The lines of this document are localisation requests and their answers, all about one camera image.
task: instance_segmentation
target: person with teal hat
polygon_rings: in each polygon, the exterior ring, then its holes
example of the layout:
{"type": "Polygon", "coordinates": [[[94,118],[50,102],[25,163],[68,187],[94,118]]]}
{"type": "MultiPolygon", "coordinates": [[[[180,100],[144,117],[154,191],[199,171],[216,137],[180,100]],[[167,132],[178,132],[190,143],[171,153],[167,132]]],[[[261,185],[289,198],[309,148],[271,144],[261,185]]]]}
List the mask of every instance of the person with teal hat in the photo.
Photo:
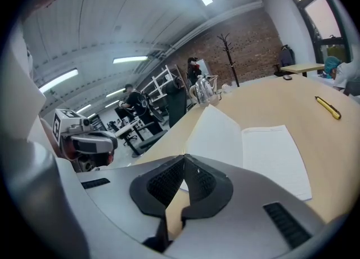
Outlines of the person with teal hat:
{"type": "Polygon", "coordinates": [[[360,78],[360,64],[352,61],[341,63],[333,56],[325,60],[324,72],[334,79],[334,88],[338,91],[345,89],[347,82],[360,78]]]}

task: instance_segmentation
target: black t-shirt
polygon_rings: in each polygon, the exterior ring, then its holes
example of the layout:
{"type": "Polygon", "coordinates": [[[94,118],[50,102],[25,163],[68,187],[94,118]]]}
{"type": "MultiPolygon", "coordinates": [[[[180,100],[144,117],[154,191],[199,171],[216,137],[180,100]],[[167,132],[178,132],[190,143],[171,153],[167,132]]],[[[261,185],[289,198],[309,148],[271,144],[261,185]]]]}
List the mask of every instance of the black t-shirt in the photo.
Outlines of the black t-shirt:
{"type": "Polygon", "coordinates": [[[129,97],[126,100],[126,104],[129,104],[131,107],[134,107],[138,116],[141,116],[146,111],[146,108],[142,106],[142,101],[144,97],[136,91],[130,93],[129,97]]]}

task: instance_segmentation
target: window frame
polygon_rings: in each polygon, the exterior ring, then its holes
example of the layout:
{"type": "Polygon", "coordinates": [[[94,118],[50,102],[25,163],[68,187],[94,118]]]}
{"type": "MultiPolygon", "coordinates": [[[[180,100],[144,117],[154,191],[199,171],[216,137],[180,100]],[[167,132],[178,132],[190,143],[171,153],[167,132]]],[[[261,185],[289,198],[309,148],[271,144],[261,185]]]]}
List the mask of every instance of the window frame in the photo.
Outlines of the window frame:
{"type": "Polygon", "coordinates": [[[315,0],[293,0],[294,3],[296,4],[304,22],[305,25],[309,31],[309,35],[311,38],[311,42],[313,45],[313,49],[314,49],[314,54],[315,54],[315,59],[317,63],[323,64],[323,57],[321,54],[321,46],[323,45],[330,45],[330,44],[336,44],[336,45],[343,45],[345,47],[345,57],[346,57],[346,62],[350,62],[351,61],[351,54],[350,54],[350,48],[349,48],[349,43],[348,43],[348,39],[345,33],[345,28],[344,28],[344,24],[341,20],[340,14],[338,9],[335,6],[335,3],[333,0],[326,0],[326,2],[328,3],[332,14],[334,15],[334,18],[336,20],[337,23],[337,27],[339,28],[340,31],[340,35],[341,37],[334,37],[334,38],[326,38],[326,39],[318,39],[316,37],[316,27],[313,26],[312,21],[309,17],[309,15],[307,14],[305,8],[307,6],[309,6],[312,2],[314,2],[315,0]]]}

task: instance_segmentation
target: white ceiling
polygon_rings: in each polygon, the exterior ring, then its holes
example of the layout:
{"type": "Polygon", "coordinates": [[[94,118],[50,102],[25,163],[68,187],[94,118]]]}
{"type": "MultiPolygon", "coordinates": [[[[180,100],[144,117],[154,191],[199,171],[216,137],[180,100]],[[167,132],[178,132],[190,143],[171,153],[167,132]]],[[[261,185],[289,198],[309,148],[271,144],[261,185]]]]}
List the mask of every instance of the white ceiling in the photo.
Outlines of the white ceiling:
{"type": "Polygon", "coordinates": [[[143,78],[159,56],[209,19],[256,0],[57,0],[24,24],[37,86],[77,68],[79,75],[45,93],[42,116],[54,108],[89,116],[123,94],[105,95],[143,78]],[[113,65],[113,58],[149,55],[113,65]]]}

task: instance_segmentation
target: table leg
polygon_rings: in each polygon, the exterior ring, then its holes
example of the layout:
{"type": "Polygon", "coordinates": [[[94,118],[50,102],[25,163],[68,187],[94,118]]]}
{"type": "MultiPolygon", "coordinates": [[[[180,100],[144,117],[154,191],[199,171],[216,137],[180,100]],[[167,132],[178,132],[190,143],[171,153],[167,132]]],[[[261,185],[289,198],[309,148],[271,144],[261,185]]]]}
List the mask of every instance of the table leg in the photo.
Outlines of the table leg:
{"type": "Polygon", "coordinates": [[[133,144],[131,144],[130,140],[126,136],[124,137],[124,140],[126,143],[128,143],[128,146],[134,151],[135,155],[140,156],[138,150],[136,150],[136,148],[133,146],[133,144]]]}
{"type": "Polygon", "coordinates": [[[144,138],[140,135],[140,132],[138,131],[138,129],[136,129],[135,126],[133,126],[133,129],[134,129],[135,133],[137,134],[137,136],[139,136],[140,140],[143,141],[144,138]]]}

